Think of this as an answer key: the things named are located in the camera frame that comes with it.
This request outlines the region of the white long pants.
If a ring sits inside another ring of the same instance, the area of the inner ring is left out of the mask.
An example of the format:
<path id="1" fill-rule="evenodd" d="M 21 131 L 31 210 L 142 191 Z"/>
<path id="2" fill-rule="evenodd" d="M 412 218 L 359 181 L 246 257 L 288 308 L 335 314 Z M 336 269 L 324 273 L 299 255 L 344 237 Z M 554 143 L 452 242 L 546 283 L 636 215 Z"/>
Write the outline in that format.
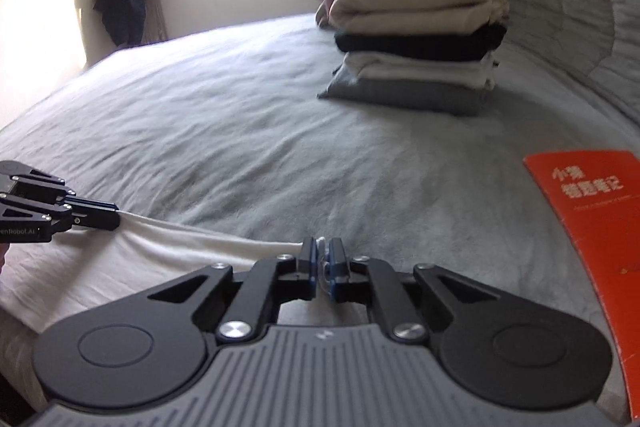
<path id="1" fill-rule="evenodd" d="M 49 243 L 13 244 L 1 270 L 1 320 L 36 334 L 71 315 L 225 263 L 297 256 L 299 242 L 263 242 L 130 212 L 114 231 L 72 228 Z"/>

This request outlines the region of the grey bed sheet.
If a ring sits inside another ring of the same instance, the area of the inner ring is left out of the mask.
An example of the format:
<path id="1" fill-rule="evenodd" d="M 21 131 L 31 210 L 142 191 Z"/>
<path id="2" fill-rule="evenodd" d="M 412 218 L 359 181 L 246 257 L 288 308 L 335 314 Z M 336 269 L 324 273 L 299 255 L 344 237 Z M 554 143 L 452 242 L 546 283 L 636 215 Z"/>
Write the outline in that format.
<path id="1" fill-rule="evenodd" d="M 637 124 L 513 43 L 476 117 L 325 100 L 341 63 L 308 16 L 120 51 L 1 132 L 1 155 L 168 222 L 436 265 L 605 316 L 527 156 L 639 148 Z"/>

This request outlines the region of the black folded garment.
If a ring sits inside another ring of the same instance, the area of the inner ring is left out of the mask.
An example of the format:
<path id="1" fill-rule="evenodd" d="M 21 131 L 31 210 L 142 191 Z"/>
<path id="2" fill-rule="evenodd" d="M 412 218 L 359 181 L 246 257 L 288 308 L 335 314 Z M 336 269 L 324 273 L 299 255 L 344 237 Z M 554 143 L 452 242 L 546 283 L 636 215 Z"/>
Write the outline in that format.
<path id="1" fill-rule="evenodd" d="M 378 52 L 435 62 L 475 62 L 494 52 L 508 28 L 487 24 L 469 35 L 367 36 L 337 31 L 335 44 L 343 53 Z"/>

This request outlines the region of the red paper card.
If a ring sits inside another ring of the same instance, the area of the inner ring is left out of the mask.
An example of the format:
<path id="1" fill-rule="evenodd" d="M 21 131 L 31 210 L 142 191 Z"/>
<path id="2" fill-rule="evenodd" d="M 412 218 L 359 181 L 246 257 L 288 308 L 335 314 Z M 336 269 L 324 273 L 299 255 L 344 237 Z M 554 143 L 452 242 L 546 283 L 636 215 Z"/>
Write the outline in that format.
<path id="1" fill-rule="evenodd" d="M 596 290 L 639 417 L 639 159 L 628 150 L 573 150 L 524 158 Z"/>

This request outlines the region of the beige folded garment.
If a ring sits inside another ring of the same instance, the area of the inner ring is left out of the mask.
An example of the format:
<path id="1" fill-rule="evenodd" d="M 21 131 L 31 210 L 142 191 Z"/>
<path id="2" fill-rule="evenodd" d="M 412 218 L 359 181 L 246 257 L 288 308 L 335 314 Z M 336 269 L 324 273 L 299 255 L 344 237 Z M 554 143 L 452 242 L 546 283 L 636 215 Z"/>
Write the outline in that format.
<path id="1" fill-rule="evenodd" d="M 363 36 L 471 35 L 504 23 L 508 0 L 334 0 L 329 22 Z"/>

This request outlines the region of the white folded garment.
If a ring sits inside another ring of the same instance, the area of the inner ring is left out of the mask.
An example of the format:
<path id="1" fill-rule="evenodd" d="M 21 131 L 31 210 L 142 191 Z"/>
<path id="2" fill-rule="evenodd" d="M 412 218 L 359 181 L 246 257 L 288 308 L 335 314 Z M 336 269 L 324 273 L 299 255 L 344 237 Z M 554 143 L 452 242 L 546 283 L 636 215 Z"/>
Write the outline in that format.
<path id="1" fill-rule="evenodd" d="M 490 53 L 479 61 L 439 62 L 378 52 L 348 52 L 343 64 L 358 79 L 429 81 L 474 90 L 494 89 L 497 67 Z"/>

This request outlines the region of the grey folded sweater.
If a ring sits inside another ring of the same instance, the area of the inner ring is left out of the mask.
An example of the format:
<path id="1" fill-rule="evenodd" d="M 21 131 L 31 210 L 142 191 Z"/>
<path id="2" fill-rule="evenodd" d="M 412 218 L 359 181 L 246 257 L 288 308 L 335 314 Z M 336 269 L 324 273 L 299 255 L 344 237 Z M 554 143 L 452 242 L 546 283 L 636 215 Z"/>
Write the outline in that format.
<path id="1" fill-rule="evenodd" d="M 491 92 L 489 82 L 472 89 L 436 81 L 359 79 L 341 66 L 318 98 L 475 117 L 486 106 Z"/>

